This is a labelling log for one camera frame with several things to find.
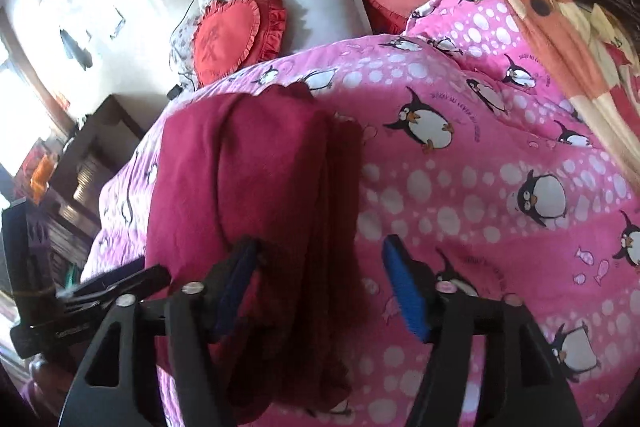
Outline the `left red heart pillow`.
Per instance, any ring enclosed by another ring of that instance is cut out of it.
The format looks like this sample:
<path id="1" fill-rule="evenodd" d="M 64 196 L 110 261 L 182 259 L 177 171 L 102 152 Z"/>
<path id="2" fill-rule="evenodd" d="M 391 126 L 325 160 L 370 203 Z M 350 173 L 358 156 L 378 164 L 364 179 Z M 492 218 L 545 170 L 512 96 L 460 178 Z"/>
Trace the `left red heart pillow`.
<path id="1" fill-rule="evenodd" d="M 214 1 L 192 40 L 198 85 L 278 57 L 287 24 L 283 0 Z"/>

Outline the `dark garment on wall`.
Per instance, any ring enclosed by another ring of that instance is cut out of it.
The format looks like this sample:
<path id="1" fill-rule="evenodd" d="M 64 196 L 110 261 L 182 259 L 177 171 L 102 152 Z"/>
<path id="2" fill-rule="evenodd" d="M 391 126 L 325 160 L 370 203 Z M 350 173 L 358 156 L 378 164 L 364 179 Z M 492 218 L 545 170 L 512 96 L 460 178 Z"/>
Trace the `dark garment on wall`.
<path id="1" fill-rule="evenodd" d="M 70 60 L 75 60 L 83 70 L 91 68 L 93 66 L 91 53 L 83 48 L 65 29 L 60 29 L 58 32 L 66 56 Z"/>

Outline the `orange cartoon blanket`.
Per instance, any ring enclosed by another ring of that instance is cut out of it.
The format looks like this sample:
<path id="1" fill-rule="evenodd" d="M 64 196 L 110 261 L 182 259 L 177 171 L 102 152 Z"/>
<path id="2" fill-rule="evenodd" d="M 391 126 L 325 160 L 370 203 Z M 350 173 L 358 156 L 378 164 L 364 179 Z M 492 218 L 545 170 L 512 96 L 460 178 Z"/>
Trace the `orange cartoon blanket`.
<path id="1" fill-rule="evenodd" d="M 597 3 L 504 0 L 565 98 L 639 191 L 639 52 L 622 22 Z"/>

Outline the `white pillow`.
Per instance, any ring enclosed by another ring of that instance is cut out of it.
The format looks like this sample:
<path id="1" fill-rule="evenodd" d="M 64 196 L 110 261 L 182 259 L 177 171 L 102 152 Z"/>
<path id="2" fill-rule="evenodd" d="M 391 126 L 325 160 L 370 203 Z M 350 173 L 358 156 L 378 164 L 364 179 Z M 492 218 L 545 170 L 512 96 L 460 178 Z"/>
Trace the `white pillow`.
<path id="1" fill-rule="evenodd" d="M 362 0 L 282 0 L 286 28 L 282 56 L 372 34 Z"/>

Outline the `pink penguin quilt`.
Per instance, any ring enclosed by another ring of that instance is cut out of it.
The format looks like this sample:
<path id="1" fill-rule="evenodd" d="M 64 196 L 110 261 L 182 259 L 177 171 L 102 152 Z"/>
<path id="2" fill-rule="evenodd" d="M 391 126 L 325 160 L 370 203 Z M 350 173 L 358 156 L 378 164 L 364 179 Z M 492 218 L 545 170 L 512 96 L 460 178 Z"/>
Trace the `pink penguin quilt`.
<path id="1" fill-rule="evenodd" d="M 520 299 L 582 423 L 603 425 L 639 374 L 639 191 L 504 0 L 430 0 L 399 35 L 316 46 L 178 96 L 105 184 L 84 277 L 145 259 L 169 116 L 206 96 L 296 82 L 361 130 L 355 255 L 367 315 L 343 348 L 345 400 L 326 412 L 272 403 L 246 425 L 407 420 L 431 351 L 408 331 L 386 277 L 389 235 L 466 295 Z"/>

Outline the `dark red sweater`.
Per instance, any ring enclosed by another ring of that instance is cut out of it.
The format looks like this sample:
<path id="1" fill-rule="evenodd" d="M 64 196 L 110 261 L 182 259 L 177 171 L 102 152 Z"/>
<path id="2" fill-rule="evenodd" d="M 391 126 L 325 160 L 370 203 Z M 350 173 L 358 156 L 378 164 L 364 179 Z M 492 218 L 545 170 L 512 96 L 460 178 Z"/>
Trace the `dark red sweater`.
<path id="1" fill-rule="evenodd" d="M 360 168 L 358 124 L 301 82 L 206 96 L 164 122 L 146 261 L 178 291 L 244 237 L 259 246 L 239 318 L 210 351 L 241 424 L 272 403 L 326 412 L 352 390 L 342 352 L 367 315 Z"/>

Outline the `dark wooden side desk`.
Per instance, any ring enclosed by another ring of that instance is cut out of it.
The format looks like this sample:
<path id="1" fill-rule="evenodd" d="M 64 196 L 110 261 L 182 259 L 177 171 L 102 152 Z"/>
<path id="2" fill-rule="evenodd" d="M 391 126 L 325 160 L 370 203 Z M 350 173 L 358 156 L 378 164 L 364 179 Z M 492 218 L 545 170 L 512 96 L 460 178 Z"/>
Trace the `dark wooden side desk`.
<path id="1" fill-rule="evenodd" d="M 134 155 L 145 130 L 108 96 L 65 144 L 37 141 L 14 176 L 14 194 L 48 217 L 51 265 L 60 287 L 79 280 L 101 228 L 99 196 Z"/>

